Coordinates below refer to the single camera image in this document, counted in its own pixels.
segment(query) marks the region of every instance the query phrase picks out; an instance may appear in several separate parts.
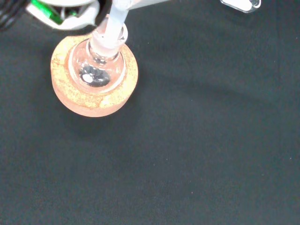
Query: dark green surface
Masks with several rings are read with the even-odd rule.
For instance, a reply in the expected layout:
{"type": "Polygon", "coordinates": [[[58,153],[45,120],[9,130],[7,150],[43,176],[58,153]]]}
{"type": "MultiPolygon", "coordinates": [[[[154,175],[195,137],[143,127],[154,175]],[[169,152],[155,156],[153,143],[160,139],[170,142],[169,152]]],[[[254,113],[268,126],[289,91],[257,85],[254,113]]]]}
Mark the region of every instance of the dark green surface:
{"type": "Polygon", "coordinates": [[[63,36],[0,36],[0,216],[7,224],[298,225],[300,7],[137,9],[133,96],[100,119],[51,85],[63,36]]]}

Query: black cable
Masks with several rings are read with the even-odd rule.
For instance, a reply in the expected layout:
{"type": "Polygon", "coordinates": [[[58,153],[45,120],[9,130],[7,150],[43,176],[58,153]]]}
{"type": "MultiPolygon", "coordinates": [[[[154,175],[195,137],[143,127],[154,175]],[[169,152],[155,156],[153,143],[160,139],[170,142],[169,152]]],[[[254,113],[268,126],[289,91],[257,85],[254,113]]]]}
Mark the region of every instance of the black cable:
{"type": "Polygon", "coordinates": [[[0,31],[7,30],[25,12],[30,0],[2,0],[0,2],[0,31]]]}

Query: round-bottom flask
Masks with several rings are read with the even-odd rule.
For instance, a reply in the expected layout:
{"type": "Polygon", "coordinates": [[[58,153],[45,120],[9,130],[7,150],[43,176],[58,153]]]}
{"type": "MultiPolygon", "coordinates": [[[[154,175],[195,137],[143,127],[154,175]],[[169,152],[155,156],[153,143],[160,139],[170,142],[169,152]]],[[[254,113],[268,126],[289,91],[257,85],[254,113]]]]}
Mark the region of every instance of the round-bottom flask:
{"type": "Polygon", "coordinates": [[[126,63],[120,52],[128,31],[123,25],[119,38],[105,37],[108,17],[92,32],[91,38],[77,44],[70,52],[68,69],[80,89],[105,93],[116,88],[126,73],[126,63]]]}

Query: glass flask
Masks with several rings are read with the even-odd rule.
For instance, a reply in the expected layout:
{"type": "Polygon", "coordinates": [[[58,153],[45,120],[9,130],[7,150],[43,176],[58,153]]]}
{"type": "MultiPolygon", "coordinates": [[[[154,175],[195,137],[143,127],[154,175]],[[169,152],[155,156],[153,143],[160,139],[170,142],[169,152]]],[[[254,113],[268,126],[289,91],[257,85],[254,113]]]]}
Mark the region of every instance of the glass flask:
{"type": "Polygon", "coordinates": [[[128,30],[123,24],[117,40],[105,37],[108,16],[70,52],[68,69],[78,88],[89,93],[105,93],[116,88],[126,73],[120,48],[127,41],[128,30]]]}
{"type": "Polygon", "coordinates": [[[262,4],[262,0],[220,0],[224,5],[230,6],[243,13],[252,13],[262,4]]]}

